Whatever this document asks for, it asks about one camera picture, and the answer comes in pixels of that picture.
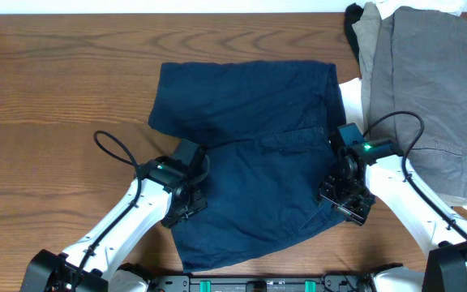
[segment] folded gray cloth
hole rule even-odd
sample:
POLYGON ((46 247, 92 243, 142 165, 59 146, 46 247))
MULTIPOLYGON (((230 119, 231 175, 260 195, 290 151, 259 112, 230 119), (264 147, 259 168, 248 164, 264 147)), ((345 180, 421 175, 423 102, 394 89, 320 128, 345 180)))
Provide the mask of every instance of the folded gray cloth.
POLYGON ((381 16, 378 7, 373 2, 367 2, 363 8, 362 18, 353 24, 353 30, 358 38, 359 64, 362 74, 362 109, 363 124, 367 129, 369 121, 369 107, 371 106, 371 76, 374 64, 374 54, 378 41, 381 16))
MULTIPOLYGON (((467 204, 467 20, 402 7, 379 31, 370 123, 395 110, 419 114, 424 135, 409 155, 423 180, 448 203, 467 204)), ((418 132, 397 115, 372 130, 405 149, 418 132)))

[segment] navy blue fabric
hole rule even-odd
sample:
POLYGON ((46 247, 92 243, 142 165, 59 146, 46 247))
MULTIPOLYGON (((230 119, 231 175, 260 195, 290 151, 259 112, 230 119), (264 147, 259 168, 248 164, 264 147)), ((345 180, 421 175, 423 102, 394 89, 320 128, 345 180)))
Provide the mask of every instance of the navy blue fabric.
POLYGON ((149 125, 205 145, 208 207, 172 229, 186 273, 290 247, 344 218, 315 196, 345 124, 336 67, 165 63, 149 125))

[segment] brown wood grain tabletop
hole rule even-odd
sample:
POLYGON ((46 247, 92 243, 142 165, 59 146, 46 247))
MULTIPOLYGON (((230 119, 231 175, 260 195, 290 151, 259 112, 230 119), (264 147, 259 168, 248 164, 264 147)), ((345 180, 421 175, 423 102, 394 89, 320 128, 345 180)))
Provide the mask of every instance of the brown wood grain tabletop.
MULTIPOLYGON (((340 83, 359 76, 342 14, 0 15, 0 291, 19 290, 40 249, 61 252, 125 194, 133 169, 98 149, 95 130, 116 135, 139 161, 174 150, 178 139, 146 123, 163 62, 292 59, 335 63, 340 83)), ((155 274, 182 270, 160 225, 126 260, 155 274)), ((391 262, 420 271, 426 264, 378 201, 363 227, 342 223, 197 274, 318 275, 391 262)))

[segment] white cloth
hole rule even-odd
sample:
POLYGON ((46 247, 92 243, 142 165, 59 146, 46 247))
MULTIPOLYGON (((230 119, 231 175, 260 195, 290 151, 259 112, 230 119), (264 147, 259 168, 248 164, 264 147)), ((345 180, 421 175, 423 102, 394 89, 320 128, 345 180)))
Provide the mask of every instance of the white cloth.
POLYGON ((341 99, 344 103, 347 123, 355 123, 363 133, 362 81, 359 78, 340 84, 341 99))
POLYGON ((381 19, 392 15, 397 8, 408 6, 419 10, 436 10, 460 16, 465 0, 376 0, 381 19))

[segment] cable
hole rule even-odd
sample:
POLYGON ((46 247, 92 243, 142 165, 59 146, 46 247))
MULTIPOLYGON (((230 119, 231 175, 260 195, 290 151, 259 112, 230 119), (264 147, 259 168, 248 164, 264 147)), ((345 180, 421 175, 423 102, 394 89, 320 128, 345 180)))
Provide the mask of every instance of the cable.
POLYGON ((465 231, 463 231, 462 228, 460 228, 458 226, 458 224, 455 222, 455 220, 452 220, 448 215, 446 215, 445 212, 443 212, 441 209, 439 209, 439 207, 437 205, 434 204, 434 202, 432 202, 426 195, 424 192, 422 192, 421 189, 419 189, 419 187, 415 184, 415 182, 413 181, 412 179, 412 174, 409 174, 408 171, 406 170, 406 158, 408 157, 408 155, 410 154, 410 151, 412 150, 413 146, 418 142, 419 138, 421 138, 421 135, 422 133, 425 131, 425 122, 422 120, 421 117, 419 117, 419 115, 417 115, 416 113, 412 113, 412 112, 409 112, 409 111, 405 111, 405 110, 400 110, 400 111, 396 111, 396 112, 393 112, 393 113, 390 113, 390 114, 387 114, 385 116, 383 116, 382 118, 378 119, 377 121, 375 121, 374 123, 372 123, 372 125, 363 133, 363 136, 365 137, 368 133, 371 132, 372 128, 374 126, 376 126, 377 124, 379 124, 380 122, 382 122, 384 119, 386 118, 389 118, 393 115, 397 115, 397 114, 408 114, 408 115, 411 115, 411 116, 414 116, 415 118, 418 119, 419 121, 419 132, 418 134, 415 136, 415 138, 413 138, 412 140, 412 143, 410 143, 409 147, 406 149, 405 151, 405 155, 403 155, 403 158, 401 159, 401 169, 403 171, 403 175, 405 176, 405 180, 407 182, 409 182, 410 186, 418 193, 418 195, 439 215, 443 218, 443 220, 446 221, 446 223, 448 223, 448 226, 452 227, 462 238, 464 238, 467 242, 467 233, 465 231))
POLYGON ((341 276, 343 276, 345 278, 345 280, 347 281, 347 284, 349 285, 350 287, 350 291, 348 292, 356 292, 356 288, 354 288, 353 284, 350 283, 349 279, 347 278, 347 276, 340 272, 340 271, 331 271, 331 272, 327 272, 325 273, 321 278, 320 278, 320 284, 322 284, 323 286, 323 289, 326 290, 327 292, 334 292, 333 290, 329 289, 328 287, 325 286, 325 277, 330 274, 330 273, 339 273, 341 276))
POLYGON ((135 198, 129 203, 129 205, 127 206, 127 208, 125 210, 123 210, 122 213, 120 213, 120 215, 118 215, 118 217, 116 217, 114 219, 113 222, 111 222, 111 224, 109 224, 109 226, 107 226, 107 228, 105 228, 104 231, 102 231, 102 233, 95 239, 95 241, 88 247, 88 249, 86 250, 86 254, 84 255, 84 257, 82 258, 82 260, 80 261, 80 265, 79 265, 79 268, 77 268, 77 271, 75 273, 75 277, 73 279, 73 281, 71 282, 71 290, 73 292, 75 292, 76 290, 76 287, 78 285, 78 282, 79 282, 79 278, 80 278, 80 275, 82 274, 82 270, 84 269, 84 265, 86 265, 86 262, 88 262, 88 259, 89 259, 89 256, 91 256, 91 254, 93 253, 93 251, 95 251, 96 247, 98 247, 98 244, 99 242, 117 225, 117 223, 120 222, 120 220, 126 216, 126 214, 132 209, 134 208, 134 206, 136 205, 136 202, 138 202, 138 199, 139 199, 139 196, 140 196, 140 193, 142 191, 142 180, 138 178, 138 174, 140 173, 139 171, 139 165, 138 163, 136 162, 136 159, 135 157, 133 157, 133 155, 131 154, 131 152, 129 151, 129 149, 127 149, 126 145, 124 145, 122 142, 120 142, 120 140, 118 140, 116 137, 114 137, 113 135, 111 135, 110 133, 106 132, 106 131, 96 131, 94 134, 93 134, 93 139, 95 140, 95 143, 96 145, 102 149, 102 151, 106 152, 107 154, 109 154, 111 157, 121 161, 121 162, 124 162, 124 163, 127 163, 128 165, 133 165, 135 167, 135 173, 136 173, 136 180, 138 181, 138 186, 137 186, 137 189, 136 189, 136 195, 135 195, 135 198), (104 146, 102 146, 102 144, 99 142, 98 140, 98 135, 106 135, 107 137, 109 137, 112 141, 114 141, 114 143, 118 144, 118 146, 120 146, 120 148, 122 148, 123 152, 126 153, 126 155, 129 157, 129 161, 121 158, 121 157, 118 157, 116 155, 114 155, 111 151, 109 151, 108 149, 106 149, 104 146))

